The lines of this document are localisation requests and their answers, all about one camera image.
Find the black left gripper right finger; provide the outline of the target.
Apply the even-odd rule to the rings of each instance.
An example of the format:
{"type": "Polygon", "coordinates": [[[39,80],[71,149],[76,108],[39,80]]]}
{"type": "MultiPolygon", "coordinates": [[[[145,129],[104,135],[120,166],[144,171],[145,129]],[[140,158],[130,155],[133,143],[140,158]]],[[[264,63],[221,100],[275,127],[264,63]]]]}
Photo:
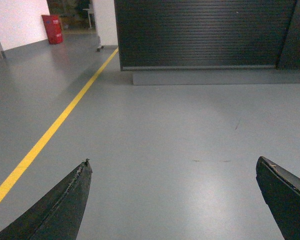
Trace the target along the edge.
{"type": "Polygon", "coordinates": [[[260,156],[256,180],[283,238],[300,240],[300,178],[260,156]]]}

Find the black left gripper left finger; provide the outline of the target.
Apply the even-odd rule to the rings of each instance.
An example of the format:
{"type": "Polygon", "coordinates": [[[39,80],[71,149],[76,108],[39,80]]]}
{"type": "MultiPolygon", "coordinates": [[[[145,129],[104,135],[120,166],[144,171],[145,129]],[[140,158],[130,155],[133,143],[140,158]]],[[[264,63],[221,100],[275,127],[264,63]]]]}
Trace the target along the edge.
{"type": "Polygon", "coordinates": [[[0,231],[0,240],[75,240],[85,213],[92,180],[87,158],[0,231]]]}

